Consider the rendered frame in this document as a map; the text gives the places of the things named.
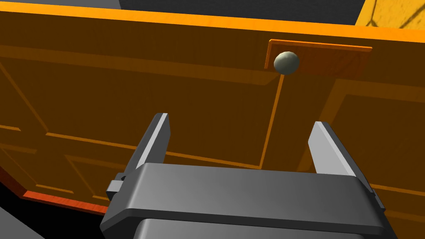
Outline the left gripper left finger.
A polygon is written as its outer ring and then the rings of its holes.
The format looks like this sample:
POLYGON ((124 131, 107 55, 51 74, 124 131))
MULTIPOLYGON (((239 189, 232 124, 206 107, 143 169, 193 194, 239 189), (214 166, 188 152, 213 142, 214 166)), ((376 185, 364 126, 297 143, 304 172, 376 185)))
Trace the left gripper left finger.
POLYGON ((132 154, 124 174, 129 175, 144 163, 163 163, 170 135, 169 115, 157 113, 132 154))

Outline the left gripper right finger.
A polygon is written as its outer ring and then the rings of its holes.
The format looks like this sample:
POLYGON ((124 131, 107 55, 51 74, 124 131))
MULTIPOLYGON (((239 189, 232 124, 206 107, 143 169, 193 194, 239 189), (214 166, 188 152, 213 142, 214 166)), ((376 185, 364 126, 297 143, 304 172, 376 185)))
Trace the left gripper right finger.
POLYGON ((381 199, 370 186, 366 176, 343 146, 329 123, 322 121, 314 123, 308 138, 308 148, 316 173, 357 177, 372 197, 377 200, 379 207, 385 210, 381 199))

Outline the orange wooden door leaf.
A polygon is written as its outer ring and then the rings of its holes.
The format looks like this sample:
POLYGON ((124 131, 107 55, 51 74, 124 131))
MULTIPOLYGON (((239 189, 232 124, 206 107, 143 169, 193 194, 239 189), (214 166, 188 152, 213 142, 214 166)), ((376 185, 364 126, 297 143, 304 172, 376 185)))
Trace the orange wooden door leaf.
POLYGON ((101 214, 150 120, 165 163, 313 172, 328 122, 399 239, 425 239, 425 30, 0 2, 0 167, 101 214), (282 52, 300 64, 274 68, 282 52))

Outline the grey round door knob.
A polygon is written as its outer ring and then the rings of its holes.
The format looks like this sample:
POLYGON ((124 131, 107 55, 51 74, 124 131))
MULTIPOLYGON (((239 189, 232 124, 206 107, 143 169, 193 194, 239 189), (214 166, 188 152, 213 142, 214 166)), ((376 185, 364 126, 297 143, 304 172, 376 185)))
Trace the grey round door knob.
POLYGON ((299 57, 293 52, 286 51, 275 58, 274 68, 281 75, 290 75, 298 69, 299 64, 299 57))

